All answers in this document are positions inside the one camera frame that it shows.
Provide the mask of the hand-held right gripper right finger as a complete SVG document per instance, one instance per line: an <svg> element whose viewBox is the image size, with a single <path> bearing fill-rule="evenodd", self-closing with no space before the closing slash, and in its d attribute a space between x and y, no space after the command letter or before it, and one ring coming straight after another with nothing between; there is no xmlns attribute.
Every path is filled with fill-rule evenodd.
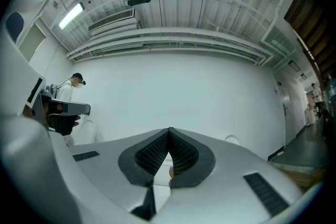
<svg viewBox="0 0 336 224"><path fill-rule="evenodd" d="M215 165L197 186L172 188L151 223L289 223L302 191L284 173L250 150L191 131Z"/></svg>

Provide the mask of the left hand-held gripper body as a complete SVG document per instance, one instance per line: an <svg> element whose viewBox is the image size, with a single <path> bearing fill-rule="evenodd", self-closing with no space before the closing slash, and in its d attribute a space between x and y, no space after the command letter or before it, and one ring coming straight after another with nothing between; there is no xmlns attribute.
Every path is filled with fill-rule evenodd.
<svg viewBox="0 0 336 224"><path fill-rule="evenodd" d="M32 107L35 120L47 130L62 136L70 135L78 117L89 115L90 111L89 104L53 99L42 93L38 95Z"/></svg>

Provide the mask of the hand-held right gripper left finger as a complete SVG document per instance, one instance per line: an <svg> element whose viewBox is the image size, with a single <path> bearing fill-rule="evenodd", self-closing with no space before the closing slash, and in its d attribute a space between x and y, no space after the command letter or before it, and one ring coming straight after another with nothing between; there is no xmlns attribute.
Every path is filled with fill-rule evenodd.
<svg viewBox="0 0 336 224"><path fill-rule="evenodd" d="M143 204L147 189L128 181L118 159L126 148L157 132L76 146L67 146L60 134L50 134L58 168L75 200L80 223L147 222L131 212Z"/></svg>

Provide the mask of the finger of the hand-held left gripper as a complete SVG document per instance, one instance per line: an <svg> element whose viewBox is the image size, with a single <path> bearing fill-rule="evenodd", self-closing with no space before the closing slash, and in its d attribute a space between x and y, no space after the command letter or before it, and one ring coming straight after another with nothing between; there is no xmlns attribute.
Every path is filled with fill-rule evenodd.
<svg viewBox="0 0 336 224"><path fill-rule="evenodd" d="M26 105L29 108L32 108L35 104L36 99L38 98L40 92L46 88L46 79L40 75L38 72L33 70L27 78L28 86L28 98Z"/></svg>

